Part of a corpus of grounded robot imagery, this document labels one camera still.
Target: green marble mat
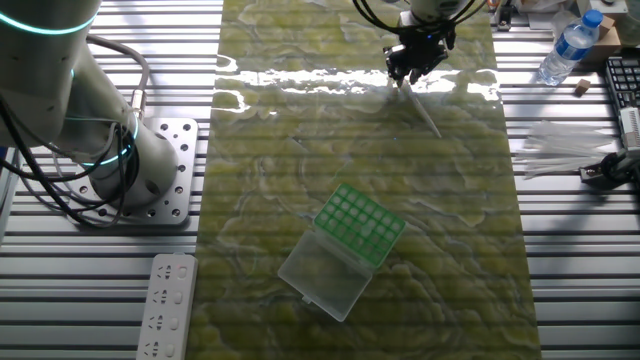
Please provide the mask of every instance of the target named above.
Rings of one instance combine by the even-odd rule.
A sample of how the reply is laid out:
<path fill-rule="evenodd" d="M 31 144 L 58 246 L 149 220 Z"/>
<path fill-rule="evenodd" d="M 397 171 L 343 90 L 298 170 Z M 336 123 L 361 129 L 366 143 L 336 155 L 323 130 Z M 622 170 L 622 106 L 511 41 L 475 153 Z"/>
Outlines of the green marble mat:
<path fill-rule="evenodd" d="M 350 0 L 225 1 L 189 359 L 540 358 L 489 21 L 414 86 L 442 139 L 395 43 Z M 344 323 L 277 276 L 341 183 L 407 222 Z"/>

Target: keyboard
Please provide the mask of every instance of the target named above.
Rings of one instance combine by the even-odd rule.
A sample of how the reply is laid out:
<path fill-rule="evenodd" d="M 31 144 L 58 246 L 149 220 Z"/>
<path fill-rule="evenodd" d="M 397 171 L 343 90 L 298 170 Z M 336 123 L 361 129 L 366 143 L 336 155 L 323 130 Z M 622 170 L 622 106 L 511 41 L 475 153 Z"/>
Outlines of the keyboard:
<path fill-rule="evenodd" d="M 640 58 L 610 57 L 606 76 L 617 114 L 626 107 L 640 107 Z"/>

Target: cardboard box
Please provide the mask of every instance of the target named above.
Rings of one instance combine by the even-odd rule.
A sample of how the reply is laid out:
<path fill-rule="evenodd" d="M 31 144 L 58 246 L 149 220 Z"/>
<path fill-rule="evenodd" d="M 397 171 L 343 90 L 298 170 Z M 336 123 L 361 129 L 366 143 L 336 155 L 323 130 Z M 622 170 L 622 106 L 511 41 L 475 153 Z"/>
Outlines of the cardboard box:
<path fill-rule="evenodd" d="M 609 31 L 611 31 L 611 29 L 613 29 L 615 24 L 616 24 L 616 21 L 613 20 L 612 18 L 610 18 L 610 17 L 608 17 L 606 15 L 602 16 L 602 22 L 600 23 L 600 37 L 599 37 L 599 39 L 602 40 L 605 36 L 607 36 Z"/>
<path fill-rule="evenodd" d="M 582 95 L 584 95 L 584 93 L 587 92 L 587 90 L 589 90 L 590 87 L 591 87 L 590 81 L 585 79 L 580 79 L 580 81 L 578 81 L 578 85 L 576 85 L 576 89 L 574 90 L 574 93 L 578 97 L 581 97 Z"/>
<path fill-rule="evenodd" d="M 603 15 L 606 15 L 615 21 L 620 21 L 627 16 L 628 11 L 625 0 L 614 0 L 613 5 L 607 5 L 601 0 L 578 0 L 577 4 L 578 9 L 580 10 L 580 16 L 584 15 L 588 10 L 596 9 Z"/>
<path fill-rule="evenodd" d="M 581 63 L 584 64 L 604 64 L 604 62 L 611 57 L 616 51 L 622 49 L 622 44 L 618 38 L 618 30 L 613 27 L 607 35 L 600 39 L 587 56 L 582 59 Z"/>

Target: black device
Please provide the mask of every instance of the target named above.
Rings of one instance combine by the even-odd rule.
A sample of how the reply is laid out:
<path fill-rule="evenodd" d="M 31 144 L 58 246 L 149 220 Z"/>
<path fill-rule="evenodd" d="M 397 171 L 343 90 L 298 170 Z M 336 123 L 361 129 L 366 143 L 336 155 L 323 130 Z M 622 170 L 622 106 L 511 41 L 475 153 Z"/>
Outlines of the black device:
<path fill-rule="evenodd" d="M 407 75 L 409 82 L 415 84 L 421 76 L 427 75 L 446 59 L 447 51 L 452 50 L 455 43 L 456 26 L 477 14 L 486 5 L 486 0 L 407 1 L 411 10 L 400 14 L 398 26 L 390 26 L 376 16 L 367 0 L 352 2 L 365 20 L 398 35 L 400 44 L 382 49 L 389 77 L 396 81 L 398 87 Z"/>
<path fill-rule="evenodd" d="M 610 57 L 605 77 L 618 116 L 625 107 L 640 108 L 640 53 Z"/>

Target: blue bottle label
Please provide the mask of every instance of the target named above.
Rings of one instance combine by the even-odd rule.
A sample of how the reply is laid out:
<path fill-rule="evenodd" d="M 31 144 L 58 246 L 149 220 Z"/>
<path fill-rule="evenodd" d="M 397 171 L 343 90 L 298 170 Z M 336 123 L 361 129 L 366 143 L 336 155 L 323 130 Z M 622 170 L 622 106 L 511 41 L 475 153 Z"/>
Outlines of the blue bottle label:
<path fill-rule="evenodd" d="M 567 60 L 581 60 L 585 55 L 587 55 L 589 50 L 591 50 L 591 48 L 578 49 L 569 45 L 567 40 L 564 38 L 564 34 L 562 34 L 560 39 L 558 39 L 558 42 L 556 42 L 556 51 L 558 52 L 558 55 Z"/>

